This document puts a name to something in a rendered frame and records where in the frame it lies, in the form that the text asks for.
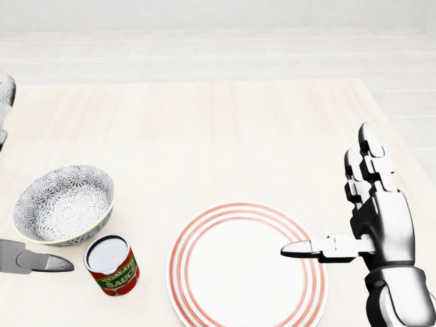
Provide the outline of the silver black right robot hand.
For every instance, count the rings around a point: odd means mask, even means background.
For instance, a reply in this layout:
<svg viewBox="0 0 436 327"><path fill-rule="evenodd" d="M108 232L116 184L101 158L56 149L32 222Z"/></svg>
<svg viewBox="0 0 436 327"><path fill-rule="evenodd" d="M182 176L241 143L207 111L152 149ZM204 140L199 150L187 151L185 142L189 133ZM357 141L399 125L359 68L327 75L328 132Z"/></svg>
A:
<svg viewBox="0 0 436 327"><path fill-rule="evenodd" d="M415 262L415 236L404 194L393 181L394 167L369 123L358 131L358 151L344 156L344 186L354 205L351 234L331 234L323 240L301 240L282 247L289 258L312 258L321 263L348 263L362 257L369 270Z"/></svg>

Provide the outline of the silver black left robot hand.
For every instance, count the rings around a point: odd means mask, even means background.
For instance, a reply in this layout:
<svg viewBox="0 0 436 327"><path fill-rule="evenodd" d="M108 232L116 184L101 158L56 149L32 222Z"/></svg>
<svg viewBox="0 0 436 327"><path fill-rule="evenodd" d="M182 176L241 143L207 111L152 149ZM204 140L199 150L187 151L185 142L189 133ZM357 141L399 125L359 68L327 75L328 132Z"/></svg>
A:
<svg viewBox="0 0 436 327"><path fill-rule="evenodd" d="M3 125L13 108L16 96L16 83L7 73L0 71L0 152L7 140ZM26 249L26 244L0 239L0 272L27 275L35 272L61 273L74 270L67 259L52 254L35 253Z"/></svg>

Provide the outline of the grey flower-patterned bowl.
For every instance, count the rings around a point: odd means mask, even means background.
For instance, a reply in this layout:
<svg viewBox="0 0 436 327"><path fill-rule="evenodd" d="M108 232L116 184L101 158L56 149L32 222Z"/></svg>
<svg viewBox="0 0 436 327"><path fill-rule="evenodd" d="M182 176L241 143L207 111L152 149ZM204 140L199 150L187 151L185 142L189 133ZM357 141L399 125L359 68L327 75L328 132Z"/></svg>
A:
<svg viewBox="0 0 436 327"><path fill-rule="evenodd" d="M57 168L33 181L18 197L12 221L33 243L68 247L89 240L110 219L114 182L90 165Z"/></svg>

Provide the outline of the white plate with red rings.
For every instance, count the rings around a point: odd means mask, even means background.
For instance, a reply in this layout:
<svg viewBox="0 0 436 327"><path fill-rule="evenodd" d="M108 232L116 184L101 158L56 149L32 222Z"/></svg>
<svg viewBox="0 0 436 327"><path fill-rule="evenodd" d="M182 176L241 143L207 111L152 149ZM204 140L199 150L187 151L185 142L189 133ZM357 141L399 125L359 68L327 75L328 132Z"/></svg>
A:
<svg viewBox="0 0 436 327"><path fill-rule="evenodd" d="M308 240L306 227L275 208L233 202L190 219L174 238L166 287L185 327L318 327L328 272L281 248Z"/></svg>

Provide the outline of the red tomato sauce tin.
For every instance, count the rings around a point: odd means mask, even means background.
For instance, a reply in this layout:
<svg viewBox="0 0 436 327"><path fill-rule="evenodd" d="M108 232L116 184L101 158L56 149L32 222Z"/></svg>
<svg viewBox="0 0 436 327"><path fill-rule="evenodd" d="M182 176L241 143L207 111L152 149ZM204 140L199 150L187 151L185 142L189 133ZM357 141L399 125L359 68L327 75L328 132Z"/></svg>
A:
<svg viewBox="0 0 436 327"><path fill-rule="evenodd" d="M129 241L116 233L94 240L85 250L84 265L102 291L109 296L129 293L140 276Z"/></svg>

